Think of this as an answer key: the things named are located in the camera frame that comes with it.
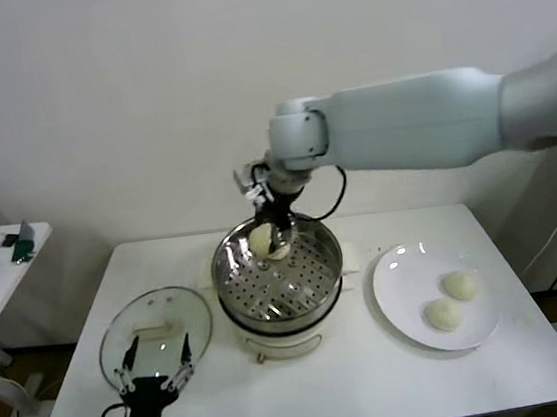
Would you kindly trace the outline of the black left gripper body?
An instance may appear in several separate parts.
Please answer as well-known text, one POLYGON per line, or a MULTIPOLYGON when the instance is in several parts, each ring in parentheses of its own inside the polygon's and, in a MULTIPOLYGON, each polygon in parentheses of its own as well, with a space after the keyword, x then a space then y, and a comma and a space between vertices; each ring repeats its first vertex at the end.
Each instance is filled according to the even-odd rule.
POLYGON ((138 377, 133 381, 135 389, 121 395, 129 409, 129 417, 161 417, 163 409, 177 400, 177 392, 162 389, 168 385, 164 376, 138 377))

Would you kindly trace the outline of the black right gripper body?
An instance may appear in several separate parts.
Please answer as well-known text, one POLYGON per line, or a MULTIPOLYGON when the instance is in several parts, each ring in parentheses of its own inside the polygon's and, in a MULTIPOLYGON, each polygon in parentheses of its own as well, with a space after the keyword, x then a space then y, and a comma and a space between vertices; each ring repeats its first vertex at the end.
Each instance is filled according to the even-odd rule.
POLYGON ((291 205, 302 194, 302 190, 290 193, 276 193, 272 199, 265 195, 260 195, 257 203, 254 205, 255 214, 263 213, 266 220, 265 223, 282 223, 293 218, 291 205))

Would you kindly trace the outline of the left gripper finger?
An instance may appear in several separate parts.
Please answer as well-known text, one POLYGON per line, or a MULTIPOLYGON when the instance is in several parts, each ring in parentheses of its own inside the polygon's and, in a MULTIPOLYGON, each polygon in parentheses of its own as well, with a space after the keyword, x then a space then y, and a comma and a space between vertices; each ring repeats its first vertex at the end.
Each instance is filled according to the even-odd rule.
POLYGON ((182 349, 180 353, 180 367, 168 381, 167 390, 170 392, 182 391, 187 385, 191 376, 194 374, 194 366, 192 363, 192 352, 190 346, 189 333, 184 336, 182 349))
POLYGON ((113 377, 118 386, 118 393, 126 395, 136 390, 134 370, 139 355, 139 336, 133 336, 126 345, 122 344, 116 351, 117 363, 113 368, 113 377))

